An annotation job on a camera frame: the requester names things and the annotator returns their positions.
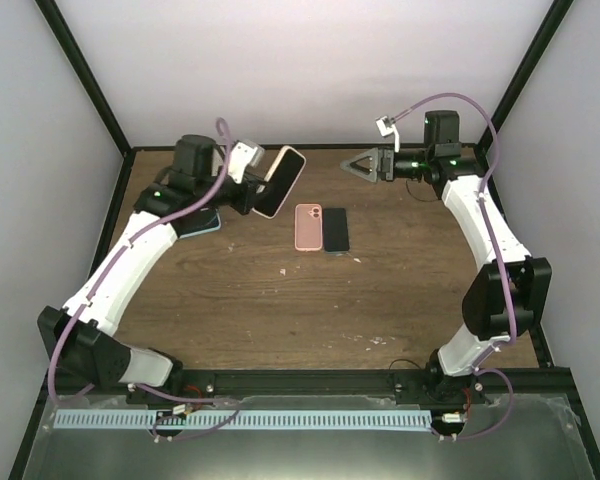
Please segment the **beige phone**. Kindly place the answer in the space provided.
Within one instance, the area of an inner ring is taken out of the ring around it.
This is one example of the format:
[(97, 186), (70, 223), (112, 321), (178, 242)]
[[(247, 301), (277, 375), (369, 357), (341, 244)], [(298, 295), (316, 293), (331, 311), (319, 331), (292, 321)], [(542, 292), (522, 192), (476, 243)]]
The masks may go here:
[(299, 179), (306, 158), (295, 148), (283, 146), (265, 176), (265, 187), (258, 194), (252, 211), (267, 219), (274, 218)]

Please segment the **pink phone case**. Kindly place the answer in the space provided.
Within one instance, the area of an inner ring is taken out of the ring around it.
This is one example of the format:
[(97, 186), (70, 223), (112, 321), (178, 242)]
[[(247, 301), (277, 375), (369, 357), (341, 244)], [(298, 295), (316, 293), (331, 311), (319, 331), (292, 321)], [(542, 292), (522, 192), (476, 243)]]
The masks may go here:
[(298, 204), (295, 207), (294, 246), (301, 252), (322, 249), (322, 207), (320, 205)]

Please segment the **black screen phone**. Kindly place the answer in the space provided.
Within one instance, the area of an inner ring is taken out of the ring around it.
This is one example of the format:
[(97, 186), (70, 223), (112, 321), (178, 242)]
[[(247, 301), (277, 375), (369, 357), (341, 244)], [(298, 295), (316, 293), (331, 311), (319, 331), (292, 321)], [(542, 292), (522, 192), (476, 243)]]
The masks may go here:
[(324, 209), (322, 232), (325, 252), (332, 254), (348, 252), (350, 240), (346, 209)]

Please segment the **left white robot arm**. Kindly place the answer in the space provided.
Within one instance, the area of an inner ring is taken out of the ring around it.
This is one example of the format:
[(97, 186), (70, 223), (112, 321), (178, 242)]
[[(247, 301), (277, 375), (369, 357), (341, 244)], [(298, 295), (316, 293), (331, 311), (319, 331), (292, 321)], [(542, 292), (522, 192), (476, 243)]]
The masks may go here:
[(47, 306), (39, 315), (38, 328), (50, 355), (50, 389), (57, 369), (63, 369), (92, 386), (146, 385), (164, 404), (183, 395), (185, 381), (173, 371), (175, 359), (125, 345), (114, 335), (150, 270), (189, 226), (222, 205), (243, 215), (251, 211), (266, 183), (247, 170), (263, 154), (260, 145), (247, 140), (220, 147), (209, 137), (185, 135), (176, 143), (171, 165), (141, 192), (120, 238), (96, 271), (61, 308)]

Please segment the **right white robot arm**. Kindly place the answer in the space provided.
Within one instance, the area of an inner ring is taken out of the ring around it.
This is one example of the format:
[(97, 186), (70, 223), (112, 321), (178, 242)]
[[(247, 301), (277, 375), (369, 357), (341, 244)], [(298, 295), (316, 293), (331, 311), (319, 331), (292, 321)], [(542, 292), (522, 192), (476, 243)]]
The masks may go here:
[(408, 179), (430, 185), (474, 257), (477, 274), (462, 300), (463, 324), (426, 365), (425, 393), (438, 403), (451, 400), (491, 354), (540, 323), (552, 275), (548, 260), (534, 257), (506, 223), (478, 162), (463, 156), (459, 127), (457, 112), (428, 111), (422, 149), (376, 147), (341, 164), (372, 183)]

